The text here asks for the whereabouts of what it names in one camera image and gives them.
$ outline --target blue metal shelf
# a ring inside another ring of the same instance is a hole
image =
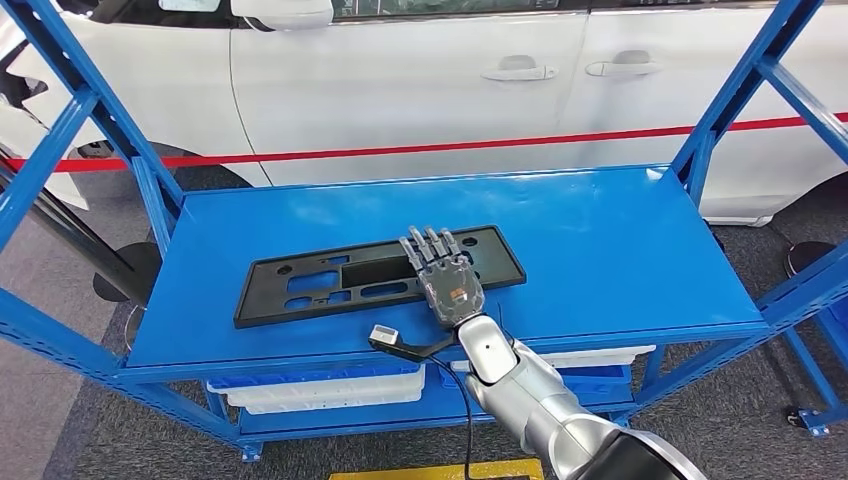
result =
[[[260,359],[285,359],[295,369],[397,362],[369,347],[375,323],[407,341],[434,343],[444,332],[423,301],[241,330],[232,321],[252,261],[390,239],[415,222],[498,225],[530,281],[491,291],[489,308],[500,304],[507,329],[542,351],[641,345],[660,334],[693,341],[765,332],[689,197],[663,172],[624,167],[188,194],[122,375],[159,367],[161,381],[177,378],[182,365],[232,368]],[[446,358],[460,355],[457,348]]]
[[[372,352],[365,339],[376,322],[402,330],[409,341],[436,338],[435,322],[421,303],[236,331],[231,318],[249,263],[385,240],[409,224],[497,224],[528,275],[526,285],[489,295],[516,337],[540,353],[660,344],[632,401],[593,407],[625,423],[848,296],[846,242],[752,303],[697,213],[715,143],[764,81],[848,162],[848,131],[779,63],[821,3],[777,4],[670,167],[185,195],[50,0],[0,0],[72,98],[0,194],[0,246],[88,116],[135,174],[164,257],[128,358],[2,289],[0,336],[241,449],[246,461],[258,460],[269,440],[455,424],[462,417],[458,392],[441,388],[433,371],[428,379],[435,383],[413,404],[243,414],[237,425],[220,396],[207,394],[203,408],[164,382],[400,362]],[[163,192],[174,212],[165,208]],[[659,375],[663,344],[704,340],[714,342]],[[834,410],[811,421],[846,414]]]

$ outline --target rectangular hole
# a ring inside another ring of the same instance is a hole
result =
[[[415,270],[405,256],[379,258],[342,267],[342,288],[361,287],[407,278],[415,278]]]
[[[312,297],[297,297],[291,298],[286,302],[286,308],[289,310],[297,310],[299,308],[306,308],[312,305]]]
[[[339,286],[339,272],[327,270],[325,272],[298,275],[289,279],[286,290],[289,293],[308,292],[311,290],[327,290]]]
[[[363,298],[383,297],[405,292],[409,287],[404,282],[384,283],[365,287],[359,292]]]
[[[344,303],[350,301],[350,291],[344,290],[341,292],[333,292],[327,298],[328,305],[335,305],[337,303]]]
[[[348,255],[339,255],[338,257],[330,257],[324,259],[324,263],[329,263],[330,265],[341,265],[343,263],[347,263],[350,261],[350,256]]]

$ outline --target shelf foot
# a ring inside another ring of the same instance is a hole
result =
[[[248,443],[241,447],[241,461],[244,463],[256,463],[262,458],[262,446],[264,443]]]

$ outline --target yellow mat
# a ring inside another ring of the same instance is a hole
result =
[[[382,472],[334,473],[330,480],[464,480],[463,465],[405,468]],[[538,459],[471,464],[475,479],[544,480]]]

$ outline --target robotic arm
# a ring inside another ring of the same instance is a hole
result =
[[[403,343],[391,328],[375,325],[370,344],[422,361],[462,345],[471,364],[466,387],[486,412],[537,455],[560,480],[706,480],[677,449],[649,432],[622,428],[583,407],[557,371],[518,341],[507,341],[483,313],[483,288],[451,233],[441,238],[415,228],[400,239],[440,326],[451,333],[430,347]]]

